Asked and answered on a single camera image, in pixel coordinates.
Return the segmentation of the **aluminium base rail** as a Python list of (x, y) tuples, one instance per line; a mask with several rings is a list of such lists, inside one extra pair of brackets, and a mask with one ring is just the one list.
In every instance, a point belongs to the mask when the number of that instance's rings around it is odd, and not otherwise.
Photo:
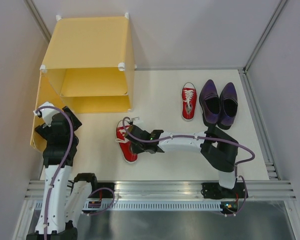
[[(250, 201), (293, 201), (296, 194), (289, 181), (247, 180)], [(197, 201), (203, 198), (200, 181), (116, 181), (115, 195), (120, 200)]]

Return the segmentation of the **aluminium frame post right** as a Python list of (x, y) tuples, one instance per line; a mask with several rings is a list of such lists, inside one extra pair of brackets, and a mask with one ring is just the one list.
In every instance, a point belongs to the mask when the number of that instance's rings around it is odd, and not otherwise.
[(275, 28), (276, 23), (279, 21), (279, 18), (284, 12), (288, 3), (288, 0), (280, 0), (278, 2), (246, 64), (238, 69), (249, 110), (252, 116), (253, 124), (257, 133), (258, 141), (260, 143), (262, 156), (264, 158), (269, 180), (271, 181), (280, 181), (281, 177), (275, 163), (276, 157), (273, 152), (273, 147), (269, 139), (269, 134), (265, 126), (265, 122), (256, 98), (255, 91), (253, 89), (252, 78), (250, 77), (249, 70), (251, 69), (261, 49), (263, 48), (266, 40), (269, 38), (272, 30)]

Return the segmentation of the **aluminium frame post left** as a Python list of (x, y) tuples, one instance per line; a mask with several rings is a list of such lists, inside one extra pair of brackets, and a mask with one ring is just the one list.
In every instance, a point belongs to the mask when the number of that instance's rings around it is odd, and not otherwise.
[(23, 0), (23, 2), (25, 3), (30, 14), (32, 15), (33, 19), (35, 20), (36, 24), (38, 25), (44, 39), (46, 40), (47, 43), (49, 43), (51, 40), (51, 33), (48, 30), (46, 24), (44, 23), (44, 20), (43, 20), (41, 14), (39, 13), (34, 1), (33, 0)]

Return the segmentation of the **purple leather loafer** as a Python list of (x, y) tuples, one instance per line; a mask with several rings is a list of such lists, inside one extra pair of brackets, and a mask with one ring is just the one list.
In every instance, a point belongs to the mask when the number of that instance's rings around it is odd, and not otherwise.
[(219, 120), (221, 109), (220, 99), (212, 79), (207, 80), (203, 86), (199, 95), (199, 103), (204, 125), (207, 127), (215, 126)]
[(218, 127), (223, 130), (229, 130), (238, 112), (238, 96), (232, 82), (227, 83), (221, 92), (220, 107)]

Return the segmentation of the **aluminium frame post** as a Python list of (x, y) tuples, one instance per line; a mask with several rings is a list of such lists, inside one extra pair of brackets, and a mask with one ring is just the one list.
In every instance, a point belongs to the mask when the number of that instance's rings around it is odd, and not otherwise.
[(276, 157), (273, 152), (273, 147), (269, 139), (269, 134), (265, 126), (265, 122), (256, 98), (255, 91), (253, 89), (252, 78), (250, 77), (249, 70), (251, 69), (261, 49), (263, 48), (266, 40), (269, 38), (272, 30), (275, 28), (276, 23), (279, 21), (279, 18), (284, 12), (288, 3), (288, 0), (280, 0), (278, 2), (246, 64), (238, 69), (249, 110), (252, 116), (253, 124), (257, 133), (258, 141), (260, 143), (262, 156), (264, 158), (269, 180), (271, 181), (280, 181), (281, 177), (275, 163)]
[(41, 14), (39, 13), (34, 1), (33, 0), (23, 0), (23, 2), (25, 3), (30, 14), (32, 15), (33, 19), (35, 20), (36, 24), (38, 25), (44, 39), (46, 40), (47, 43), (49, 43), (51, 40), (51, 33), (48, 30), (46, 24), (44, 23), (44, 20), (43, 20)]

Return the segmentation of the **yellow plastic shoe cabinet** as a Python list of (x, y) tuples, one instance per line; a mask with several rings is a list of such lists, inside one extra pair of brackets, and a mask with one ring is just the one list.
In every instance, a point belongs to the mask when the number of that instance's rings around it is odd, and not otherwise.
[(74, 113), (133, 109), (134, 51), (129, 14), (57, 19), (40, 66), (36, 107)]

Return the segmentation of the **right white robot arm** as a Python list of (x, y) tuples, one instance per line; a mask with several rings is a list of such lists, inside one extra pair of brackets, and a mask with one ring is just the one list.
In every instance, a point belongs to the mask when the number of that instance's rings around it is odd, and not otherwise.
[(194, 152), (218, 171), (218, 192), (223, 197), (230, 197), (236, 191), (239, 143), (221, 129), (209, 127), (205, 132), (181, 134), (161, 129), (147, 132), (136, 125), (131, 125), (125, 133), (131, 142), (131, 151), (141, 153)]

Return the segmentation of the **red canvas sneaker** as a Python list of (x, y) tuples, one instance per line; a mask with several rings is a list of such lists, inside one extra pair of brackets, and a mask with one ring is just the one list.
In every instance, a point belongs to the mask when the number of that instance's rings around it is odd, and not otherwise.
[(195, 115), (197, 91), (191, 82), (187, 82), (182, 87), (182, 118), (191, 121)]
[(127, 163), (134, 163), (137, 161), (137, 154), (131, 150), (131, 142), (125, 137), (126, 131), (123, 127), (123, 121), (120, 120), (116, 126), (116, 139), (115, 141), (119, 144), (122, 151), (124, 160)]

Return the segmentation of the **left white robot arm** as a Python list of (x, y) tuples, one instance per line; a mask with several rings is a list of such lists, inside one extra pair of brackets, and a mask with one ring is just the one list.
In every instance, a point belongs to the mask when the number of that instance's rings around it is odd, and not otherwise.
[(43, 151), (45, 171), (42, 207), (30, 240), (75, 240), (78, 238), (77, 223), (87, 198), (98, 195), (99, 186), (94, 173), (79, 173), (67, 193), (69, 177), (79, 139), (75, 131), (82, 125), (68, 108), (59, 109), (45, 102), (34, 115), (44, 123), (35, 132), (46, 140)]

